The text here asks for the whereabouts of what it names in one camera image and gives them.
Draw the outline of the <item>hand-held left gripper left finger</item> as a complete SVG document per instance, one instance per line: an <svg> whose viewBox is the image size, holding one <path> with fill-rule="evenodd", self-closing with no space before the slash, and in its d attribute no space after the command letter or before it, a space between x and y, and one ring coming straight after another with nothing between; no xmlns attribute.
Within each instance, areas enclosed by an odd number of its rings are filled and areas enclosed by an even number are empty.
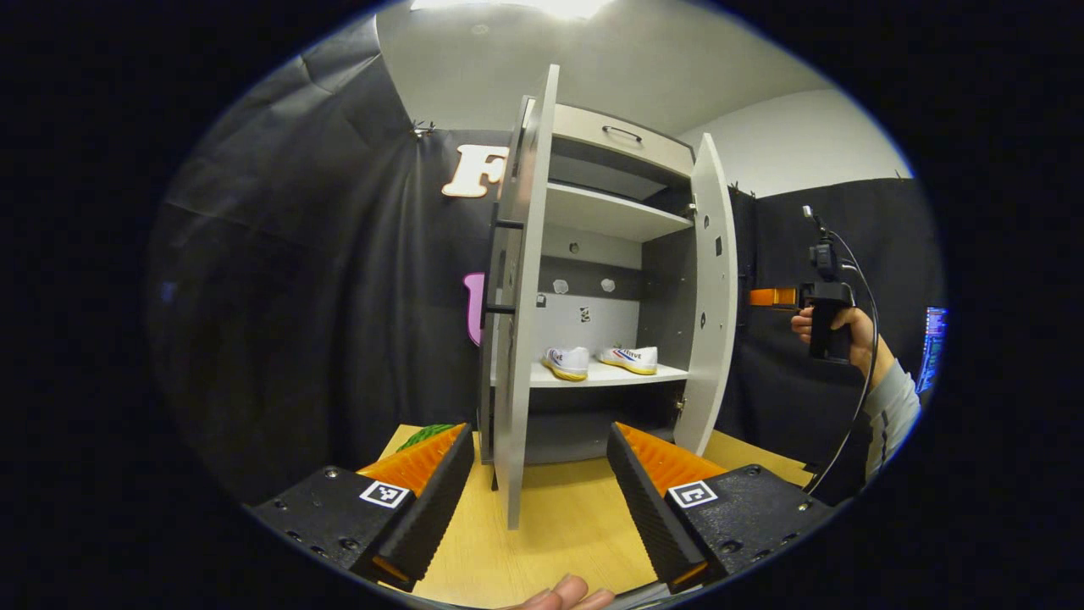
<svg viewBox="0 0 1084 610"><path fill-rule="evenodd" d="M318 468L249 512L318 560L411 593L444 540L473 460L472 425L442 424L360 470Z"/></svg>

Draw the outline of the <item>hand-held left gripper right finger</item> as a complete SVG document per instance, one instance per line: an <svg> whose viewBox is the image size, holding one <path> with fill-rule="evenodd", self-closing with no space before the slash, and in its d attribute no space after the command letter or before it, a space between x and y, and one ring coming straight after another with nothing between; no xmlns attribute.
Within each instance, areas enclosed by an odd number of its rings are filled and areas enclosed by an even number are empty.
<svg viewBox="0 0 1084 610"><path fill-rule="evenodd" d="M609 428L609 467L671 594L766 563L835 516L761 464L724 469L623 421Z"/></svg>

